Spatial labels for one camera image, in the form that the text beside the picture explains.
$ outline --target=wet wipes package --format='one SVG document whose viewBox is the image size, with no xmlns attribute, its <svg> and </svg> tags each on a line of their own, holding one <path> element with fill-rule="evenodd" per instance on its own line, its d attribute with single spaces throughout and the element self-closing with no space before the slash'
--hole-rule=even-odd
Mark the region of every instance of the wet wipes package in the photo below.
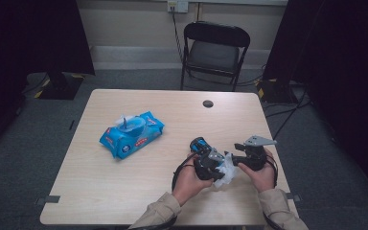
<svg viewBox="0 0 368 230">
<path fill-rule="evenodd" d="M 100 139 L 113 157 L 126 158 L 160 136 L 164 124 L 151 112 L 126 116 L 116 126 L 109 127 Z"/>
</svg>

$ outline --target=wall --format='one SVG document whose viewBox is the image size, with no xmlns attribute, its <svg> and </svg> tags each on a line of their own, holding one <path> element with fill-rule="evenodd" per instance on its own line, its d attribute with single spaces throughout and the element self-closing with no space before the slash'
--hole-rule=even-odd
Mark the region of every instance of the wall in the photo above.
<svg viewBox="0 0 368 230">
<path fill-rule="evenodd" d="M 176 46 L 173 19 L 167 12 L 165 1 L 78 0 L 77 2 L 89 45 Z M 271 4 L 201 3 L 200 6 L 198 15 L 200 19 L 236 25 L 249 32 L 252 50 L 271 49 L 285 10 L 284 5 Z M 180 37 L 185 25 L 196 20 L 197 12 L 198 3 L 189 3 L 188 13 L 175 15 Z"/>
</svg>

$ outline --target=sleeve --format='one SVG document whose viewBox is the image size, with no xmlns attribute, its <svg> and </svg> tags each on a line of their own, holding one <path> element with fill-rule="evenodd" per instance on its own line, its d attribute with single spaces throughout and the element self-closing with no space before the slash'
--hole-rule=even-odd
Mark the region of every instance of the sleeve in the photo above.
<svg viewBox="0 0 368 230">
<path fill-rule="evenodd" d="M 283 229 L 309 229 L 289 210 L 288 199 L 283 190 L 272 189 L 261 192 L 259 200 L 264 213 Z"/>
<path fill-rule="evenodd" d="M 162 224 L 176 217 L 180 212 L 181 207 L 175 197 L 164 193 L 156 202 L 148 205 L 146 212 L 129 229 Z"/>
</svg>

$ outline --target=wooden table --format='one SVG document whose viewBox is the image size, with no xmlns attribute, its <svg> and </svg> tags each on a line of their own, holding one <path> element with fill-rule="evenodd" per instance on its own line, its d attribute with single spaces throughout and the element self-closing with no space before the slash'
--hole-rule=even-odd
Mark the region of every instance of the wooden table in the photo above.
<svg viewBox="0 0 368 230">
<path fill-rule="evenodd" d="M 203 106 L 205 100 L 213 107 Z M 151 113 L 165 124 L 163 135 L 124 160 L 114 159 L 99 139 L 125 115 Z M 252 93 L 97 89 L 91 94 L 50 196 L 43 224 L 126 225 L 147 205 L 171 191 L 173 172 L 202 136 L 218 151 L 236 155 L 234 143 L 252 135 L 271 138 L 258 97 Z M 289 192 L 279 166 L 278 188 Z M 264 225 L 257 191 L 237 168 L 229 185 L 203 190 L 187 202 L 175 225 Z M 289 201 L 291 210 L 295 205 Z"/>
</svg>

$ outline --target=black chair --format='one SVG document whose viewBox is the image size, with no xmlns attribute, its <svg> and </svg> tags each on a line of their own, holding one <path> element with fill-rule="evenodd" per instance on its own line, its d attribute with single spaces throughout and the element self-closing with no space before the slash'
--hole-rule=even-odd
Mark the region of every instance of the black chair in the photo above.
<svg viewBox="0 0 368 230">
<path fill-rule="evenodd" d="M 191 50 L 189 40 L 193 41 Z M 185 27 L 184 42 L 181 90 L 185 72 L 188 71 L 191 76 L 191 71 L 196 71 L 231 78 L 232 91 L 235 91 L 244 55 L 250 44 L 250 36 L 246 31 L 236 26 L 197 21 Z"/>
</svg>

